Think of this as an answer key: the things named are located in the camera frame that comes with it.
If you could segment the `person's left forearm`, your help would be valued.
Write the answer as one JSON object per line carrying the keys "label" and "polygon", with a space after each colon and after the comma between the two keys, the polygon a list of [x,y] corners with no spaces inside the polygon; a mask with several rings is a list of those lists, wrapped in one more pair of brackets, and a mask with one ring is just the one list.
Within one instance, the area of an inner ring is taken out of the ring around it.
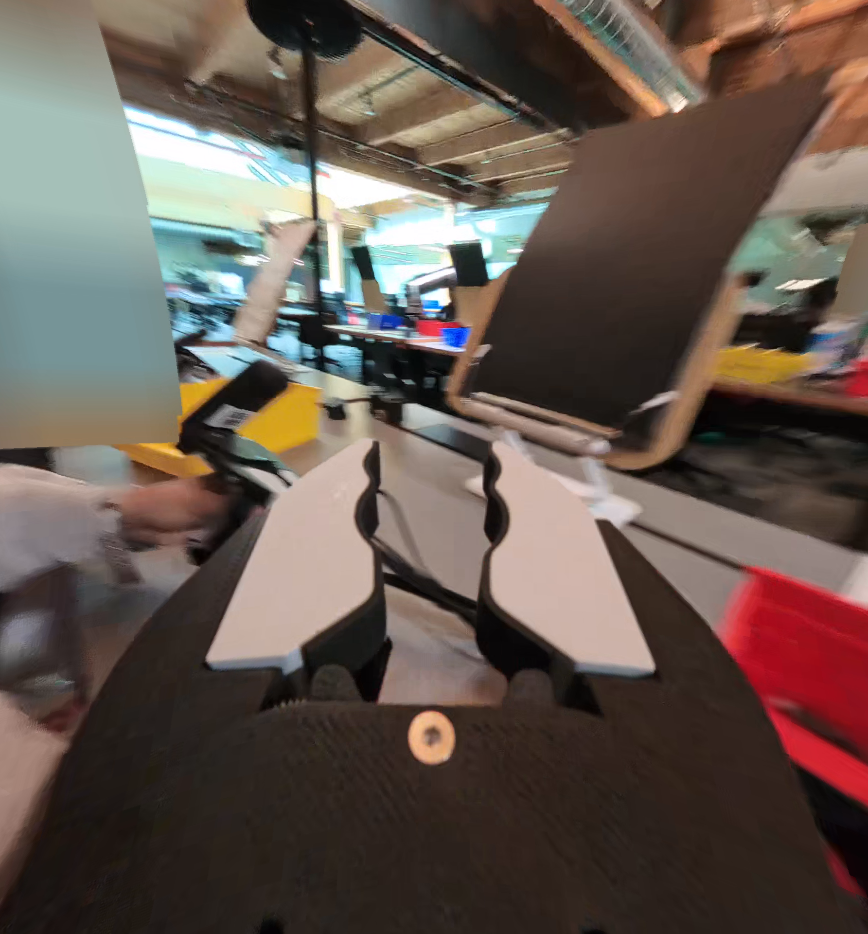
{"label": "person's left forearm", "polygon": [[46,571],[125,554],[122,517],[105,487],[0,464],[0,593]]}

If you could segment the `white screen stand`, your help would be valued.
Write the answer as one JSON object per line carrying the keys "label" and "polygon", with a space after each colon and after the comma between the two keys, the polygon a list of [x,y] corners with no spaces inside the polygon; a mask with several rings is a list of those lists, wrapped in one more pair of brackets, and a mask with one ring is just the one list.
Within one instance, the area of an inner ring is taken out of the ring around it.
{"label": "white screen stand", "polygon": [[460,397],[458,411],[487,425],[494,443],[503,443],[533,466],[537,466],[533,445],[565,456],[580,470],[580,478],[549,468],[543,472],[581,500],[597,519],[622,529],[639,518],[641,507],[614,492],[605,467],[616,435],[613,429],[489,393]]}

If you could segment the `black round lamp on pole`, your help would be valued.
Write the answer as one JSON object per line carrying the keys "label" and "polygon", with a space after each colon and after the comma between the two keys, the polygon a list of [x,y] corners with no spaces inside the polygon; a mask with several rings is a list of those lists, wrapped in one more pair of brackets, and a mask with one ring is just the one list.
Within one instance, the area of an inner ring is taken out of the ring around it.
{"label": "black round lamp on pole", "polygon": [[321,218],[318,192],[319,117],[317,60],[338,59],[351,53],[361,27],[346,2],[249,1],[246,10],[253,26],[280,51],[300,53],[300,98],[304,153],[309,173],[313,232],[306,256],[311,274],[313,314],[301,325],[300,338],[311,339],[315,363],[326,370],[326,338],[321,286]]}

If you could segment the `grey desk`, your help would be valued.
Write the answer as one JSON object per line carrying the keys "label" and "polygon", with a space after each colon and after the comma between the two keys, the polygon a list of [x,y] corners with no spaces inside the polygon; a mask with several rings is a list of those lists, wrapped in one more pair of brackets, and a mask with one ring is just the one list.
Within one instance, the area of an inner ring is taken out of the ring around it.
{"label": "grey desk", "polygon": [[[345,420],[322,414],[317,436],[283,453],[306,473],[362,438],[381,447],[382,486],[403,511],[428,570],[466,597],[478,593],[487,547],[485,502],[466,488],[481,467],[460,454],[374,418],[368,406]],[[780,528],[623,473],[611,473],[614,491],[639,504],[640,524],[626,538],[712,628],[722,620],[741,579],[740,567],[761,567],[825,590],[843,591],[860,554]],[[381,701],[409,705],[493,705],[504,678],[476,653],[456,617],[425,601],[388,590],[393,654]]]}

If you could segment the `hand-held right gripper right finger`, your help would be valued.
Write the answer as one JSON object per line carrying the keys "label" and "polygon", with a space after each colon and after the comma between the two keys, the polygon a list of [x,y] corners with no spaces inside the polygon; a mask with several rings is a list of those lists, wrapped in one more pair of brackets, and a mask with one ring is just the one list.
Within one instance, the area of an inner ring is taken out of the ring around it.
{"label": "hand-held right gripper right finger", "polygon": [[490,664],[507,677],[554,662],[577,675],[653,675],[601,523],[575,488],[502,440],[490,446],[482,490],[476,637]]}

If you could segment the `black screen in wooden frame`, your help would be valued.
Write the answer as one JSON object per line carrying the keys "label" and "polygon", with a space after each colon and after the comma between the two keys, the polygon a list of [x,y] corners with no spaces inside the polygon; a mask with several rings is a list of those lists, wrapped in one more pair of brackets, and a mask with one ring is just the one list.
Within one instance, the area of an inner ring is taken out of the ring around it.
{"label": "black screen in wooden frame", "polygon": [[686,443],[739,317],[731,262],[833,105],[831,70],[585,134],[451,371],[458,414],[649,471]]}

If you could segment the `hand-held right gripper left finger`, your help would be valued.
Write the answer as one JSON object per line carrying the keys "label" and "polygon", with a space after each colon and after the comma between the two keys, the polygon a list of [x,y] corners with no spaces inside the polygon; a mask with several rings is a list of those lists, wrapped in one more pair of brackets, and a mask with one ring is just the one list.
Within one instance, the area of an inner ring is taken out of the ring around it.
{"label": "hand-held right gripper left finger", "polygon": [[207,651],[211,670],[357,673],[373,663],[387,639],[373,540],[380,484],[379,444],[363,439],[273,497]]}

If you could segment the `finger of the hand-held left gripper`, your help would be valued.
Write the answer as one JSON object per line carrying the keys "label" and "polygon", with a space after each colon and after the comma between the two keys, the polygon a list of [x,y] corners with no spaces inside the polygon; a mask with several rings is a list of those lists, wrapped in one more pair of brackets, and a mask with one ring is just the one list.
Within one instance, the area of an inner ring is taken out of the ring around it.
{"label": "finger of the hand-held left gripper", "polygon": [[299,480],[297,474],[287,469],[271,470],[253,468],[253,502],[255,505],[270,505]]}

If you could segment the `yellow storage bin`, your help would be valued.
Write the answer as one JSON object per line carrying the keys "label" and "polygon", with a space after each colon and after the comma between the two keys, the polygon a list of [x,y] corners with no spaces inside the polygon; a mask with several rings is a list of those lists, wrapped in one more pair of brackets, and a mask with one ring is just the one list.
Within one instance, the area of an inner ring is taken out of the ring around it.
{"label": "yellow storage bin", "polygon": [[[181,384],[183,412],[179,424],[227,382],[226,378],[219,377]],[[305,445],[315,440],[320,432],[322,401],[321,390],[292,383],[277,399],[250,416],[239,427],[238,435],[276,455]],[[211,472],[211,468],[200,457],[184,455],[170,443],[119,445],[115,450],[137,464],[178,478],[202,476]]]}
{"label": "yellow storage bin", "polygon": [[793,353],[756,344],[730,345],[717,357],[713,386],[727,383],[771,386],[806,377],[815,365],[812,353]]}

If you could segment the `person's left hand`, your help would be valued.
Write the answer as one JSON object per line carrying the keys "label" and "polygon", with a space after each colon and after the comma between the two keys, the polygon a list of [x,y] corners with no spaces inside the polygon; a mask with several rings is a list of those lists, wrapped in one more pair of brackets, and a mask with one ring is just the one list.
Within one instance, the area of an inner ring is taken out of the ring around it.
{"label": "person's left hand", "polygon": [[121,541],[131,550],[183,545],[217,527],[230,499],[203,477],[130,486],[115,500]]}

